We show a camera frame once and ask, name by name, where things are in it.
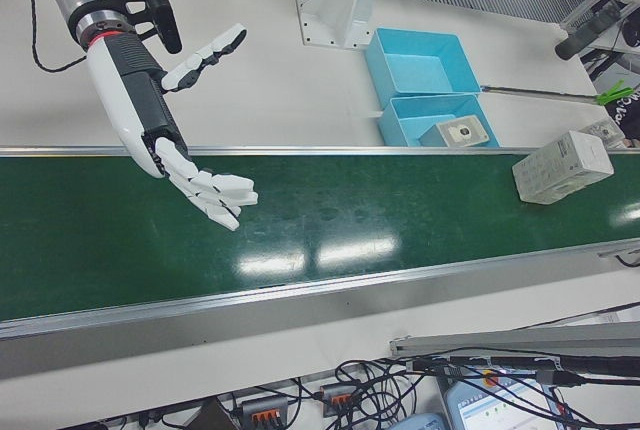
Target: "white robotic hand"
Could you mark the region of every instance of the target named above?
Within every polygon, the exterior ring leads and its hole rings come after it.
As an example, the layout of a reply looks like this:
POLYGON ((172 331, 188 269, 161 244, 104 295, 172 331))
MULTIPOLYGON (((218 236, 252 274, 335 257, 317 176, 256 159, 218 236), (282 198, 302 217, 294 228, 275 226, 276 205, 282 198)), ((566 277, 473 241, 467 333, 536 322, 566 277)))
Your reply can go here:
POLYGON ((184 158, 175 143, 167 138, 156 140, 156 155, 160 157, 169 178, 191 203, 216 223, 236 230, 240 223, 240 207, 256 205, 258 194, 253 191, 253 180, 235 175, 213 175, 198 170, 184 158))
POLYGON ((233 53, 246 35, 247 29, 236 23, 168 72, 162 78, 162 89, 168 92, 177 92, 192 87, 200 77, 202 70, 217 64, 223 55, 233 53))
MULTIPOLYGON (((211 55, 196 69, 181 72, 176 90, 191 86, 203 68, 235 50, 246 30, 240 25, 232 30, 223 35, 226 37, 219 46, 209 46, 211 55)), ((153 177, 167 177, 211 220, 229 230, 237 229, 241 207, 258 203, 253 181, 213 175, 191 161, 162 98, 160 82, 167 74, 139 37, 124 32, 104 34, 89 46, 87 63, 109 120, 136 163, 153 177)))

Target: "monitor screen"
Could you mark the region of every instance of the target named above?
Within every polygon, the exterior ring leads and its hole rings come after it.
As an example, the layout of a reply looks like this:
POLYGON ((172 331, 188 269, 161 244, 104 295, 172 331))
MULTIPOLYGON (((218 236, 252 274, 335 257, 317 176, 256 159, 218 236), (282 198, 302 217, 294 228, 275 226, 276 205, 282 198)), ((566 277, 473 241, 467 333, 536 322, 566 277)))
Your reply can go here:
MULTIPOLYGON (((509 385, 509 390, 539 407, 549 408, 544 396, 521 383, 509 385)), ((523 407, 536 410, 513 395, 509 395, 505 390, 501 389, 495 393, 523 407)), ((478 395, 459 402, 458 410, 465 430, 558 430, 554 422, 514 408, 484 393, 478 393, 478 395)))

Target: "cardboard box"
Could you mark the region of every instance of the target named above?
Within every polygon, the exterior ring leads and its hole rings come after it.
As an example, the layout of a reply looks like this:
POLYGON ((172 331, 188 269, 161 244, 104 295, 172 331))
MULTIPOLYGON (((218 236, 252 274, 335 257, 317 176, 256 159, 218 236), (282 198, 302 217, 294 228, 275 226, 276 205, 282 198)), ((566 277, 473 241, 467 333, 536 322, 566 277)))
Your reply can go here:
POLYGON ((520 200, 541 205, 613 175, 602 140, 573 131, 536 150, 512 170, 520 200))

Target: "electronic device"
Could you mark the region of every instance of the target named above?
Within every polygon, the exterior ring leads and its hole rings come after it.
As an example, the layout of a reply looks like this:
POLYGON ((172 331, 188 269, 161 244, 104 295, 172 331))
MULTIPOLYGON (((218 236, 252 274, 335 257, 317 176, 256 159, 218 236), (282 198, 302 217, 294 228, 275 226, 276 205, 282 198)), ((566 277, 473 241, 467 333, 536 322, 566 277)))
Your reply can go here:
POLYGON ((389 430, 447 430, 447 425, 436 413, 422 413, 405 418, 389 430))
MULTIPOLYGON (((542 393, 508 377, 500 377, 497 382, 524 401, 531 402, 538 407, 549 409, 554 414, 560 415, 553 402, 542 394, 545 393, 551 396, 549 390, 534 380, 525 380, 524 382, 537 388, 542 393)), ((451 430, 563 430, 560 424, 542 417, 536 417, 495 398, 494 394, 540 412, 539 409, 518 400, 507 390, 496 385, 495 377, 486 380, 474 380, 474 383, 482 386, 485 391, 460 381, 453 384, 444 394, 444 403, 451 423, 451 430)))

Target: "small box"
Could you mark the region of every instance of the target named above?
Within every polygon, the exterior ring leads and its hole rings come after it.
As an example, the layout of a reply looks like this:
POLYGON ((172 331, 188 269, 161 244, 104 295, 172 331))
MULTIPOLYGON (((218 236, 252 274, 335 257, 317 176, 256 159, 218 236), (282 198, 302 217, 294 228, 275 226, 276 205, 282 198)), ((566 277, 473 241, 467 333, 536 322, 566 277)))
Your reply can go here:
POLYGON ((392 98, 482 92, 456 35, 378 28, 364 56, 382 108, 392 98))
POLYGON ((438 122, 420 137, 423 147, 472 147, 489 141, 489 134, 475 115, 438 122))
POLYGON ((489 140, 479 146, 499 147, 500 143, 475 95, 392 98, 378 120, 378 126, 386 145, 419 147, 420 138, 435 124, 470 115, 478 118, 489 136, 489 140))
POLYGON ((611 117, 598 120, 584 127, 580 132, 600 137, 606 148, 627 148, 622 142, 625 139, 624 133, 611 117))
POLYGON ((602 140, 573 131, 536 150, 512 170, 520 200, 541 205, 613 175, 602 140))

